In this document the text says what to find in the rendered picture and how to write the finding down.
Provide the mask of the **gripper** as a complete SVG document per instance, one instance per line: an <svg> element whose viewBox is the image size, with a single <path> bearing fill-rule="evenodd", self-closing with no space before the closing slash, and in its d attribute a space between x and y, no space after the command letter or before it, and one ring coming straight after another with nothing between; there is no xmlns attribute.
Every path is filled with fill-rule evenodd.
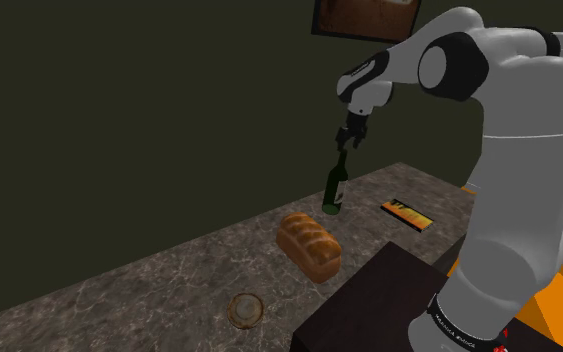
<svg viewBox="0 0 563 352"><path fill-rule="evenodd" d="M354 138L353 147L358 148L367 134L368 115L356 114L351 111L346 117L346 125L336 134L337 150L343 151L346 142Z"/></svg>

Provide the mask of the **green glass bottle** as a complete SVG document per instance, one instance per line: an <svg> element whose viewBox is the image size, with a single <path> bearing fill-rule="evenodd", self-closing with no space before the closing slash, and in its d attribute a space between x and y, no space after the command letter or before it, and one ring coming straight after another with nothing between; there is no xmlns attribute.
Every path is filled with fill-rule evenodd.
<svg viewBox="0 0 563 352"><path fill-rule="evenodd" d="M322 211L328 215L337 215L342 207L346 184L349 179L346 170L347 151L340 151L336 165L328 174L325 193L322 202Z"/></svg>

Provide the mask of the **orange screen phone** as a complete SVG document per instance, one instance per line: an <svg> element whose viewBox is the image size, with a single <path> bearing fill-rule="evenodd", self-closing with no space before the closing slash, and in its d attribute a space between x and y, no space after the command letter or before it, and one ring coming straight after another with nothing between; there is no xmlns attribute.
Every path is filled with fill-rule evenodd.
<svg viewBox="0 0 563 352"><path fill-rule="evenodd" d="M380 208L419 233L434 224L433 219L397 199L383 203Z"/></svg>

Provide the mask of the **brown bread loaf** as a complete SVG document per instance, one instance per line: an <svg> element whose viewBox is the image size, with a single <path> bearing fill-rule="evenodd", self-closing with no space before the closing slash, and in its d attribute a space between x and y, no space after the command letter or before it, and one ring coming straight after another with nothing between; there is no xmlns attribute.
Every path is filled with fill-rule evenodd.
<svg viewBox="0 0 563 352"><path fill-rule="evenodd" d="M276 243L313 283L324 283L340 270L338 240L304 212L290 213L281 220Z"/></svg>

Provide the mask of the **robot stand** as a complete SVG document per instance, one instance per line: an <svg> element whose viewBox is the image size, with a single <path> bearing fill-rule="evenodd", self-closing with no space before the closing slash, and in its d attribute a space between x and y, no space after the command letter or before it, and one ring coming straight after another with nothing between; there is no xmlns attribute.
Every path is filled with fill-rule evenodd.
<svg viewBox="0 0 563 352"><path fill-rule="evenodd" d="M294 331L289 352L413 352L408 325L446 280L389 242Z"/></svg>

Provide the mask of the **round brown plate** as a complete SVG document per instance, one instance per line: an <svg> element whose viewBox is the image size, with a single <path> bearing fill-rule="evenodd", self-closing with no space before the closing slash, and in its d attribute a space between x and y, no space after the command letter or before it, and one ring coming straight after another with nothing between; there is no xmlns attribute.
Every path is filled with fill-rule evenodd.
<svg viewBox="0 0 563 352"><path fill-rule="evenodd" d="M264 303L253 293L239 293L227 306L227 318L237 329L251 329L257 326L264 316Z"/></svg>

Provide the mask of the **framed brown wall picture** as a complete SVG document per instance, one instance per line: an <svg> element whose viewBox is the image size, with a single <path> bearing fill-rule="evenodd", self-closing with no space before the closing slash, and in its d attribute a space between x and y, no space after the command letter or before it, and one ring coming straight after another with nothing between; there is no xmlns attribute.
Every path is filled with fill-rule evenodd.
<svg viewBox="0 0 563 352"><path fill-rule="evenodd" d="M314 35L400 43L413 34L422 0L314 0Z"/></svg>

